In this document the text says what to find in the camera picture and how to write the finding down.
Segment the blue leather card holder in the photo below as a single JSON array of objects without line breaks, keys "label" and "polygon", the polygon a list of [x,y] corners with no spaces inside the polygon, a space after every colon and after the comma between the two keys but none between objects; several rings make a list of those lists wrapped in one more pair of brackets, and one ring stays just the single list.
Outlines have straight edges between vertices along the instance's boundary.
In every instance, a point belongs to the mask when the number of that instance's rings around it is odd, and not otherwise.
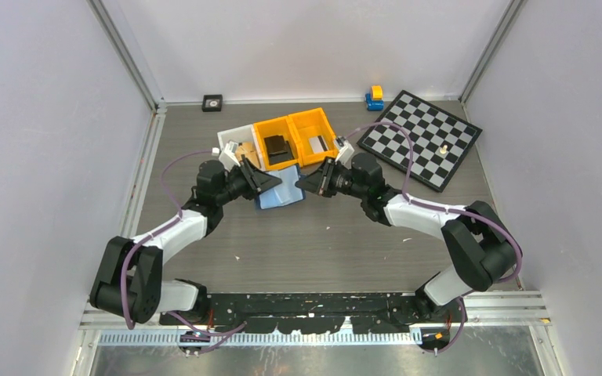
[{"label": "blue leather card holder", "polygon": [[300,167],[297,164],[280,170],[267,171],[267,174],[279,178],[281,183],[262,193],[256,199],[258,209],[281,208],[303,201],[306,198],[305,192],[296,187],[296,183],[302,177]]}]

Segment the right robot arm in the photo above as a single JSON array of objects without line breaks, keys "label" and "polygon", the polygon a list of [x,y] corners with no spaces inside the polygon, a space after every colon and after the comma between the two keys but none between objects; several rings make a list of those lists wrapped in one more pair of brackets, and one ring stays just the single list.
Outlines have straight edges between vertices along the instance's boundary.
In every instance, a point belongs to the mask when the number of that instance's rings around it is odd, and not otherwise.
[{"label": "right robot arm", "polygon": [[357,154],[350,166],[328,157],[296,187],[322,197],[338,193],[355,197],[373,222],[416,230],[445,243],[451,266],[415,292],[416,311],[426,321],[438,320],[455,299],[486,291],[521,258],[513,237],[489,204],[444,205],[410,197],[386,182],[370,154]]}]

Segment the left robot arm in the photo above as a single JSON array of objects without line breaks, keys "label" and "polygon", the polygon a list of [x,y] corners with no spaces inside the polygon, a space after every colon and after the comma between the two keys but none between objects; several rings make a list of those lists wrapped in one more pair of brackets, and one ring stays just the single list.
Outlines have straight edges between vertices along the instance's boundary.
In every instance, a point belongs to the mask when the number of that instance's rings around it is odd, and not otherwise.
[{"label": "left robot arm", "polygon": [[209,314],[205,286],[189,280],[165,281],[165,264],[207,237],[222,220],[224,205],[239,198],[254,200],[281,183],[250,161],[231,169],[216,160],[203,162],[190,199],[171,219],[134,238],[116,236],[107,242],[90,305],[124,318],[128,327],[168,311],[179,312],[190,324],[202,323]]}]

